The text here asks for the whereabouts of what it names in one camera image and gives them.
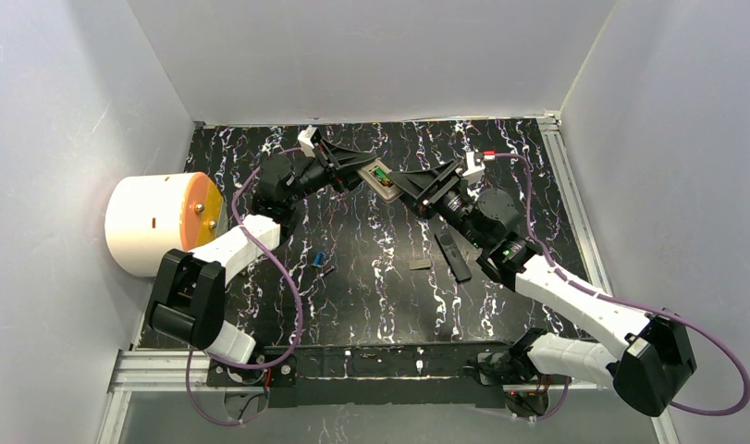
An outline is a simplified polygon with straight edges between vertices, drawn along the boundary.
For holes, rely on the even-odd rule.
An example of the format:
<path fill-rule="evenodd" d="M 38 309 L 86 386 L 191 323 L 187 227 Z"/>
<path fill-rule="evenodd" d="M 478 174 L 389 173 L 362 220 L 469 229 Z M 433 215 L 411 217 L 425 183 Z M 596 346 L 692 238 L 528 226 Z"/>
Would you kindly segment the white remote control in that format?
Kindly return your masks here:
<path fill-rule="evenodd" d="M 385 202 L 392 203 L 403 194 L 403 189 L 390 177 L 391 169 L 377 157 L 358 170 L 360 178 Z"/>

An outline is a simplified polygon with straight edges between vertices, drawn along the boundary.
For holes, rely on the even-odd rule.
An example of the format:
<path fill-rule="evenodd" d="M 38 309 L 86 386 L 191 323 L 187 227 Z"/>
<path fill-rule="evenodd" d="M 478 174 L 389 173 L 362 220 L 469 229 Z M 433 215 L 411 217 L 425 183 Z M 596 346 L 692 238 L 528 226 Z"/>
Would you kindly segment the grey battery cover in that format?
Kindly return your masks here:
<path fill-rule="evenodd" d="M 430 259 L 416 259 L 409 262 L 409 269 L 411 271 L 430 269 L 432 264 Z"/>

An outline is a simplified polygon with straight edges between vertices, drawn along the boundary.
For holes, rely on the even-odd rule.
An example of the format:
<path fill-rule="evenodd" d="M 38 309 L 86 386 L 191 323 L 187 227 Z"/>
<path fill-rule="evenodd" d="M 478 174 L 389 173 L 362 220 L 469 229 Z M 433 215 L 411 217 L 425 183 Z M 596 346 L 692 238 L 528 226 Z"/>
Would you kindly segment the green battery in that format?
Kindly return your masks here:
<path fill-rule="evenodd" d="M 382 186 L 391 187 L 393 185 L 392 180 L 388 177 L 387 173 L 384 172 L 382 169 L 376 169 L 373 172 L 373 175 Z"/>

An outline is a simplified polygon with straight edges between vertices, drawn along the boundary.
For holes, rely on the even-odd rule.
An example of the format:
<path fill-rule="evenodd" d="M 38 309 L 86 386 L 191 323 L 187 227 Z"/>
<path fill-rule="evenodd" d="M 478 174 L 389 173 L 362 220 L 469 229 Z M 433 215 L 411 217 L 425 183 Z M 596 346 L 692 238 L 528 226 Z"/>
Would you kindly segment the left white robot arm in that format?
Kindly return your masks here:
<path fill-rule="evenodd" d="M 297 285 L 273 251 L 296 226 L 296 202 L 326 186 L 339 192 L 355 189 L 362 182 L 360 171 L 376 158 L 324 138 L 268 156 L 245 181 L 257 188 L 250 213 L 235 216 L 236 227 L 188 252 L 164 254 L 145 311 L 146 325 L 230 367 L 265 370 L 286 361 L 301 340 L 303 309 Z M 232 278 L 261 256 L 277 267 L 293 294 L 295 336 L 282 355 L 253 364 L 255 340 L 226 321 L 225 299 Z"/>

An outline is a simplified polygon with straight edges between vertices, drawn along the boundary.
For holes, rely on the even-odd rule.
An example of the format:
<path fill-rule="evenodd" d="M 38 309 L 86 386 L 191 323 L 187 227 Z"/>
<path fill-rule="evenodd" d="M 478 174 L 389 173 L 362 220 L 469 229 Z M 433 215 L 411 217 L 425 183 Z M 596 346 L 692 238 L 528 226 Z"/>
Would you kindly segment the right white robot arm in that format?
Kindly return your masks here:
<path fill-rule="evenodd" d="M 528 381 L 570 376 L 612 388 L 637 412 L 660 416 L 695 372 L 686 327 L 669 314 L 618 305 L 552 265 L 536 242 L 517 231 L 522 213 L 502 189 L 468 192 L 456 162 L 427 170 L 391 172 L 387 182 L 420 217 L 441 216 L 480 251 L 487 277 L 544 304 L 580 327 L 590 340 L 565 339 L 531 328 L 502 354 L 480 359 L 483 377 Z"/>

